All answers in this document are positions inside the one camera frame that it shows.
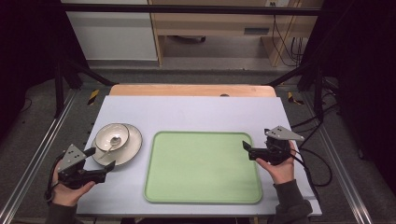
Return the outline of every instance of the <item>white table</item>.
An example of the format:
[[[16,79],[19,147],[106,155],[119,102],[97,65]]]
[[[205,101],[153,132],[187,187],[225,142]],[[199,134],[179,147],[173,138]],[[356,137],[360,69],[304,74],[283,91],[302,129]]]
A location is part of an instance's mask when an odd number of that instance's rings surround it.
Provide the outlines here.
[[[289,128],[283,105],[276,97],[107,96],[93,126],[87,148],[96,133],[112,122],[129,123],[143,135],[139,153],[107,174],[78,203],[78,214],[112,217],[256,217],[275,213],[278,205],[271,177],[262,168],[262,199],[256,204],[161,204],[144,198],[151,141],[159,131],[248,133],[254,147],[265,147],[264,128]],[[295,163],[295,177],[312,216],[321,215],[303,167]],[[92,158],[85,169],[102,169]]]

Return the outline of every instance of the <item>green tray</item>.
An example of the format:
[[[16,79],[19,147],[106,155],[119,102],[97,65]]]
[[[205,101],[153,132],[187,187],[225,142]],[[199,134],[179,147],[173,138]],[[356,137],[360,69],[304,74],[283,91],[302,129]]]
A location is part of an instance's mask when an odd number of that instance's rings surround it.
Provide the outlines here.
[[[152,203],[256,203],[262,197],[246,133],[159,132],[145,197]]]

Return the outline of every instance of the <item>hand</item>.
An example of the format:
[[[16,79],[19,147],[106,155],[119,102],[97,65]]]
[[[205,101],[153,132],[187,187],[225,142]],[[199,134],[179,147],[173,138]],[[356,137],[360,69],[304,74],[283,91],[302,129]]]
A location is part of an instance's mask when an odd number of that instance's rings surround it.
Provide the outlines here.
[[[59,161],[56,165],[55,172],[52,177],[52,183],[56,183],[58,181],[58,167],[61,162]],[[95,182],[91,181],[88,184],[84,185],[80,189],[70,189],[63,184],[58,184],[53,189],[53,199],[52,202],[64,205],[64,206],[75,206],[81,198],[82,195],[90,191],[90,189],[95,185]]]
[[[291,155],[295,155],[294,144],[289,141]],[[276,185],[283,184],[294,180],[294,158],[290,157],[279,165],[271,165],[270,163],[258,158],[256,162],[264,168],[273,178]]]

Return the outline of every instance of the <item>spoon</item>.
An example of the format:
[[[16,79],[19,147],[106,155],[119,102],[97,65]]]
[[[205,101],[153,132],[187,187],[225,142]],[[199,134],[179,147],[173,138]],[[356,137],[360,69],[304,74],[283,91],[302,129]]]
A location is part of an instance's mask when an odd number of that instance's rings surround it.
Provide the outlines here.
[[[111,145],[111,147],[108,149],[108,151],[105,152],[105,154],[103,154],[103,155],[99,158],[99,160],[102,159],[103,157],[107,156],[108,153],[110,153],[111,148],[113,148],[114,146],[118,145],[118,144],[120,143],[120,141],[121,141],[121,138],[120,138],[120,137],[118,137],[118,136],[112,137],[112,138],[110,139],[110,145]]]

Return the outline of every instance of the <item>white cabinet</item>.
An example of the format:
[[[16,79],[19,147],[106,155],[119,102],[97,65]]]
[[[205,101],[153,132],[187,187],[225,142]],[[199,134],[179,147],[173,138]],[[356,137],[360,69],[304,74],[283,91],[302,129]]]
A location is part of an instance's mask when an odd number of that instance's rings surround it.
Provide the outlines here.
[[[146,5],[147,0],[62,0],[78,4]],[[90,61],[157,61],[148,13],[67,12]]]

